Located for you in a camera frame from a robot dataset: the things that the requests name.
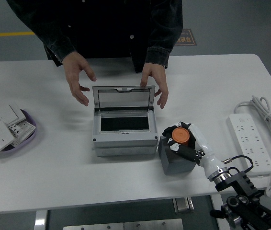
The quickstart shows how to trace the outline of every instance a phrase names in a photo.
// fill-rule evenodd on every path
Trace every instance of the orange cap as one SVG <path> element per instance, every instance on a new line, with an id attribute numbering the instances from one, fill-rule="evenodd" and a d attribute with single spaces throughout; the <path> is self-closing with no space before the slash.
<path id="1" fill-rule="evenodd" d="M 188 145 L 190 133 L 185 128 L 178 127 L 172 132 L 172 137 L 178 144 Z"/>

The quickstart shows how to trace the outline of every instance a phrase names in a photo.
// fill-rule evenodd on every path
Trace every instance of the purple tray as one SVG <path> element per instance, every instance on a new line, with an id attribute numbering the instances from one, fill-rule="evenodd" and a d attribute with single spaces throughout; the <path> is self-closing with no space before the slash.
<path id="1" fill-rule="evenodd" d="M 20 149 L 21 147 L 23 147 L 24 145 L 28 144 L 28 142 L 30 142 L 35 137 L 35 135 L 36 135 L 36 123 L 35 123 L 35 121 L 32 119 L 32 117 L 25 110 L 21 109 L 21 111 L 23 112 L 23 114 L 26 117 L 25 121 L 27 121 L 28 123 L 30 123 L 33 126 L 35 126 L 35 130 L 34 130 L 33 134 L 31 134 L 29 136 L 29 138 L 27 138 L 25 141 L 23 141 L 18 146 L 14 147 L 13 145 L 8 145 L 1 152 L 5 152 L 5 153 L 14 152 L 14 151 Z"/>

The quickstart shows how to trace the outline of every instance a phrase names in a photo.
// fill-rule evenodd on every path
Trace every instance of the black jacket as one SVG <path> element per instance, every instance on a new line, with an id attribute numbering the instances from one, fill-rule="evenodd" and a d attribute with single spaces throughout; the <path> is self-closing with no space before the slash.
<path id="1" fill-rule="evenodd" d="M 57 65 L 73 51 L 85 58 L 132 58 L 168 65 L 182 31 L 181 0 L 7 0 Z"/>

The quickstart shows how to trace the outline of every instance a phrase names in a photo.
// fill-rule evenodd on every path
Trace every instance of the transparent lid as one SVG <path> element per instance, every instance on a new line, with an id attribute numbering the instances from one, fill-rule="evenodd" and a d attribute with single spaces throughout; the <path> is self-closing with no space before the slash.
<path id="1" fill-rule="evenodd" d="M 93 86 L 95 110 L 153 108 L 155 86 Z"/>

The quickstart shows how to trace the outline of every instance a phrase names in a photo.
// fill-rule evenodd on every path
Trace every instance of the person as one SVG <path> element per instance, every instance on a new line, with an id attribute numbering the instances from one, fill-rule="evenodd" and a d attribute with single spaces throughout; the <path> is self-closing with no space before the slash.
<path id="1" fill-rule="evenodd" d="M 96 81 L 86 58 L 131 57 L 140 85 L 151 76 L 157 105 L 168 99 L 165 69 L 182 32 L 181 0 L 7 0 L 18 18 L 43 42 L 48 59 L 63 65 L 72 95 L 89 100 L 79 84 L 83 70 Z"/>

